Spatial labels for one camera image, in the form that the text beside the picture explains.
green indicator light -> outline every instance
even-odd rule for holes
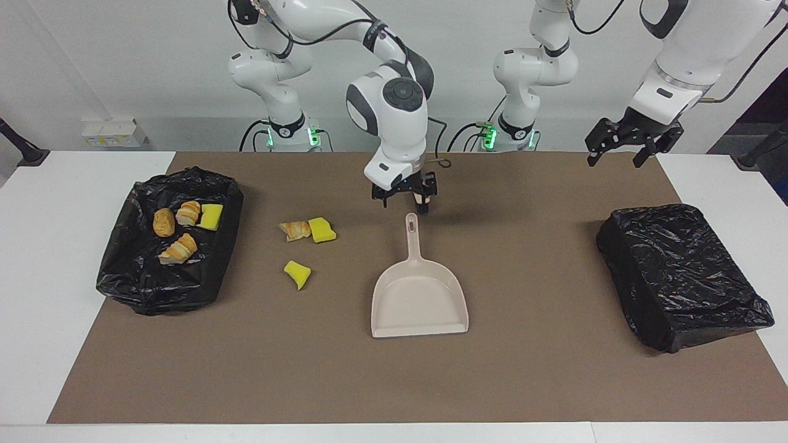
[[[498,130],[492,125],[485,125],[482,129],[485,138],[481,142],[481,146],[487,150],[492,151],[495,148],[495,139],[498,137]]]
[[[312,128],[309,128],[309,137],[312,142],[312,147],[316,147],[320,144],[320,136],[317,136]]]
[[[528,139],[528,151],[535,151],[539,145],[539,140],[541,140],[541,132],[531,132],[531,137]]]

bread piece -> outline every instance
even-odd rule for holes
[[[162,208],[153,214],[153,232],[161,238],[175,233],[175,217],[169,208]]]
[[[175,214],[175,219],[181,226],[194,226],[199,218],[199,213],[194,212],[191,208],[181,207]]]
[[[309,227],[309,223],[305,221],[288,221],[285,223],[280,223],[279,229],[287,234],[288,242],[307,238],[308,236],[312,235],[312,229]]]
[[[180,236],[176,243],[184,245],[186,249],[189,250],[189,255],[197,252],[197,242],[195,241],[194,237],[188,233]]]
[[[184,234],[158,256],[162,265],[181,265],[197,252],[197,242],[189,234]]]
[[[201,212],[199,202],[196,202],[194,200],[192,200],[190,202],[186,202],[186,203],[180,205],[180,207],[182,207],[184,209],[191,209],[194,212],[196,212],[197,214],[199,214]]]

white wall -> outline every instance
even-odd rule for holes
[[[536,46],[528,32],[531,1],[363,2],[433,65],[430,113],[448,120],[450,133],[486,118],[503,94],[491,68],[496,52]],[[599,24],[616,3],[583,2],[578,20],[586,28]],[[577,79],[539,88],[540,148],[585,150],[583,139],[600,117],[621,116],[660,48],[640,23],[639,3],[625,3],[600,34],[573,35]],[[727,91],[784,20],[732,64],[712,95]],[[266,115],[257,96],[227,73],[229,56],[241,47],[222,0],[0,0],[0,115],[51,149],[87,149],[80,120],[111,114],[136,117],[157,149],[232,150],[247,123]],[[323,43],[314,52],[314,70],[290,82],[304,107],[341,150],[371,149],[375,139],[348,120],[344,91],[377,60],[349,42]],[[687,132],[675,150],[709,149],[785,68],[787,54],[784,39],[729,102],[686,113]]]

dustpan handle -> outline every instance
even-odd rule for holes
[[[418,217],[414,213],[405,216],[407,232],[407,259],[416,260],[422,257],[422,248],[418,244]]]

food scrap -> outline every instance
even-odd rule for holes
[[[290,278],[293,279],[299,291],[301,288],[303,288],[304,284],[307,283],[307,279],[312,274],[311,269],[292,260],[290,260],[287,266],[284,267],[284,272],[286,272]]]
[[[280,223],[279,229],[287,234],[288,243],[312,235],[312,229],[309,227],[309,223],[305,221],[287,221],[285,223]]]
[[[196,201],[186,202],[180,205],[180,209],[175,213],[175,219],[181,226],[194,226],[199,219],[200,205]]]
[[[162,265],[182,265],[195,252],[197,252],[195,239],[189,234],[184,234],[158,256],[158,261]]]
[[[331,230],[331,225],[328,220],[323,217],[309,220],[309,227],[312,229],[312,240],[314,240],[315,243],[336,239],[336,233]]]
[[[209,229],[215,231],[219,228],[219,218],[221,217],[221,210],[223,205],[206,203],[203,205],[203,218],[200,220],[198,228]]]
[[[169,208],[162,208],[153,214],[153,231],[161,238],[175,233],[175,217]]]

